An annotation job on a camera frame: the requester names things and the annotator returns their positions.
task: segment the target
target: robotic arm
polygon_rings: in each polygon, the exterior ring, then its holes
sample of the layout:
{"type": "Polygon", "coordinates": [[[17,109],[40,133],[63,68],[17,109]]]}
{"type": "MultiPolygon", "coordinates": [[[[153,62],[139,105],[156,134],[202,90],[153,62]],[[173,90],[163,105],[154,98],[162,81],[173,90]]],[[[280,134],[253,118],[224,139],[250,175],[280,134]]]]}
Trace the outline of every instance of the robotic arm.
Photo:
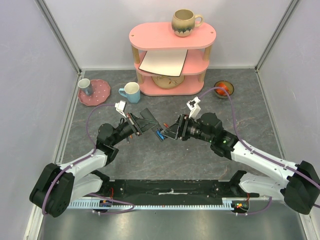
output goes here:
{"type": "Polygon", "coordinates": [[[316,183],[320,183],[314,167],[306,161],[300,164],[285,161],[243,141],[251,148],[251,150],[247,149],[236,135],[224,130],[221,120],[215,113],[204,113],[195,120],[200,111],[199,102],[198,97],[189,101],[187,106],[190,109],[190,115],[181,114],[176,123],[162,130],[161,134],[174,140],[186,141],[189,138],[195,138],[210,143],[211,150],[218,156],[246,164],[267,175],[256,176],[238,171],[238,174],[242,175],[239,186],[243,191],[284,200],[293,210],[301,214],[309,214],[320,191],[312,183],[286,167],[299,171],[316,183]],[[269,157],[285,167],[280,167],[256,153],[269,157]]]}
{"type": "Polygon", "coordinates": [[[63,169],[71,165],[71,168],[59,178],[46,202],[45,211],[53,217],[58,217],[66,210],[70,202],[87,194],[103,191],[104,184],[108,183],[109,177],[97,169],[107,166],[115,159],[119,150],[114,145],[132,134],[141,136],[149,129],[160,141],[164,140],[160,134],[163,129],[147,108],[140,112],[141,118],[139,118],[132,113],[125,114],[125,107],[125,101],[115,104],[116,110],[124,117],[122,123],[117,127],[109,123],[99,127],[94,154],[91,154],[93,151],[90,151],[62,165],[48,164],[35,184],[29,200],[41,208],[53,180],[63,169]],[[87,159],[73,166],[75,162],[83,158],[87,159]]]}

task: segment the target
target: white wall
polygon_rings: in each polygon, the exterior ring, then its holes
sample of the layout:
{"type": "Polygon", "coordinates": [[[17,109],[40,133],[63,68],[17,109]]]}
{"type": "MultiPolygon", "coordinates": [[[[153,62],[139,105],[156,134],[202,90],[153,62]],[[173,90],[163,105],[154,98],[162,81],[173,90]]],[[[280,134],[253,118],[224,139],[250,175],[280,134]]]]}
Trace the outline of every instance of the white wall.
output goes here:
{"type": "Polygon", "coordinates": [[[260,76],[286,159],[308,161],[320,176],[319,9],[319,0],[299,3],[260,76]]]}
{"type": "Polygon", "coordinates": [[[45,0],[81,68],[133,68],[130,30],[178,9],[216,30],[210,66],[255,66],[290,0],[45,0]]]}
{"type": "Polygon", "coordinates": [[[20,240],[77,81],[33,0],[0,1],[0,239],[20,240]]]}

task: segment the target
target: mug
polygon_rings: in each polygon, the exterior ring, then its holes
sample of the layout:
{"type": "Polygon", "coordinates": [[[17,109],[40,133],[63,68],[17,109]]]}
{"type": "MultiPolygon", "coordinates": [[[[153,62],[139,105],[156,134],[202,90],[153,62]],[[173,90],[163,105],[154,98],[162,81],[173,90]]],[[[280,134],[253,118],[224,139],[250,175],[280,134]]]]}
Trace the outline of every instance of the mug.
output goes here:
{"type": "Polygon", "coordinates": [[[129,82],[124,88],[119,89],[119,94],[127,98],[130,103],[137,104],[140,100],[140,86],[136,82],[129,82]]]}
{"type": "Polygon", "coordinates": [[[91,82],[88,78],[83,78],[78,82],[78,87],[85,93],[85,95],[90,96],[94,93],[92,89],[91,82]]]}
{"type": "Polygon", "coordinates": [[[175,35],[186,37],[195,27],[199,27],[203,23],[204,17],[201,14],[195,15],[191,10],[180,9],[174,13],[171,26],[175,35]],[[201,18],[201,21],[196,23],[196,18],[201,18]]]}

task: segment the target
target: pink shelf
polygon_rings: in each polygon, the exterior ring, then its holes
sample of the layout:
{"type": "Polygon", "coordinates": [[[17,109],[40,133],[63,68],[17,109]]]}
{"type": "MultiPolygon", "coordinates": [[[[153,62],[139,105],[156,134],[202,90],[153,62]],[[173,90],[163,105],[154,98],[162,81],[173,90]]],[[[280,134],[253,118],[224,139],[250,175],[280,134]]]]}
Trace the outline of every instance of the pink shelf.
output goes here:
{"type": "MultiPolygon", "coordinates": [[[[144,76],[156,76],[147,71],[142,71],[139,69],[142,59],[144,59],[146,52],[140,53],[140,63],[135,63],[135,69],[144,76]]],[[[209,66],[209,61],[204,61],[204,52],[198,49],[188,50],[186,55],[185,63],[182,69],[181,75],[196,75],[203,73],[209,66]]]]}
{"type": "Polygon", "coordinates": [[[173,95],[193,95],[197,94],[204,87],[204,82],[198,81],[199,75],[188,75],[184,81],[171,89],[158,87],[151,76],[143,76],[143,84],[140,84],[140,91],[148,96],[173,96],[173,95]]]}
{"type": "Polygon", "coordinates": [[[187,37],[175,35],[171,22],[148,22],[133,28],[129,34],[131,44],[139,50],[204,49],[216,39],[215,29],[207,23],[195,27],[187,37]]]}

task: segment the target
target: ceramic mug with green pattern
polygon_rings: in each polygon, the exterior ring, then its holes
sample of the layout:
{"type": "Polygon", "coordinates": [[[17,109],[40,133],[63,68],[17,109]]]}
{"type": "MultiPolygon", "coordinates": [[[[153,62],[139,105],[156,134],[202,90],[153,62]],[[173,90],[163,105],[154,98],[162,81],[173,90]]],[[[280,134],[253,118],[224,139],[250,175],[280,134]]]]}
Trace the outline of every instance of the ceramic mug with green pattern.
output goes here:
{"type": "Polygon", "coordinates": [[[201,26],[203,22],[204,17],[201,14],[194,14],[188,9],[180,9],[174,13],[171,26],[177,36],[186,37],[191,34],[195,27],[201,26]],[[199,23],[196,23],[197,18],[201,18],[199,23]]]}

